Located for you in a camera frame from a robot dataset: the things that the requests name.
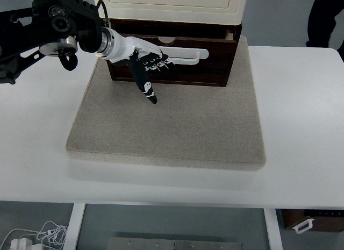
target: power adapter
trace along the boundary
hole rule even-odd
[[[42,244],[32,245],[32,240],[27,238],[13,239],[9,250],[44,250]]]

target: white robotic hand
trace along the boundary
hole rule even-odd
[[[117,66],[127,65],[139,89],[154,104],[157,98],[147,72],[173,65],[159,46],[139,38],[123,37],[107,27],[102,27],[102,44],[95,55]]]

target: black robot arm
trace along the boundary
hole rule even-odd
[[[32,17],[23,26],[19,19]],[[14,84],[20,73],[45,55],[58,56],[67,70],[77,65],[77,42],[94,53],[102,43],[98,7],[82,0],[34,0],[32,8],[0,13],[0,83]],[[21,53],[40,47],[23,58]]]

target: white cable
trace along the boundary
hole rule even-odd
[[[35,232],[35,233],[39,233],[39,231],[35,231],[35,230],[26,230],[26,229],[24,229],[24,228],[14,228],[13,230],[11,230],[7,235],[6,235],[6,237],[5,237],[5,239],[4,239],[4,241],[2,241],[2,243],[1,243],[1,245],[0,245],[0,250],[1,250],[1,248],[4,246],[4,244],[5,244],[5,241],[6,241],[6,239],[9,237],[9,235],[13,232],[13,231],[26,231],[26,232]]]
[[[47,225],[47,223],[53,223],[56,226],[56,228],[53,230],[43,232],[44,227]],[[49,249],[61,250],[63,248],[63,245],[65,244],[67,229],[67,226],[57,225],[55,222],[49,220],[44,223],[41,231],[38,232],[36,238],[38,240],[41,240],[42,245],[48,247]],[[52,247],[52,245],[60,246],[60,248],[54,248]]]
[[[52,229],[52,230],[47,230],[47,231],[43,231],[45,226],[48,223],[53,223],[56,228]],[[21,230],[21,231],[26,231],[26,232],[34,232],[34,234],[25,234],[22,235],[19,238],[19,241],[22,239],[22,237],[28,236],[28,235],[36,235],[36,238],[38,240],[41,241],[41,244],[44,247],[47,247],[49,249],[55,249],[55,250],[61,250],[63,248],[63,245],[65,244],[65,239],[66,239],[66,234],[67,234],[67,226],[63,226],[63,225],[57,225],[55,222],[49,220],[47,222],[44,223],[42,229],[40,231],[34,231],[34,230],[26,230],[23,228],[15,228],[14,230],[11,230],[5,237],[4,241],[2,242],[1,246],[0,246],[0,250],[3,247],[3,245],[5,244],[6,239],[8,238],[8,236],[16,230]]]

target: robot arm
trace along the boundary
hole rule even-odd
[[[128,65],[139,89],[156,103],[147,72],[171,62],[158,46],[102,27],[99,6],[82,0],[34,0],[32,8],[0,12],[0,83],[15,84],[23,70],[46,55],[73,70],[78,43],[85,52]],[[23,26],[18,20],[23,17],[32,17],[32,22]],[[36,47],[39,50],[30,56],[20,56]]]

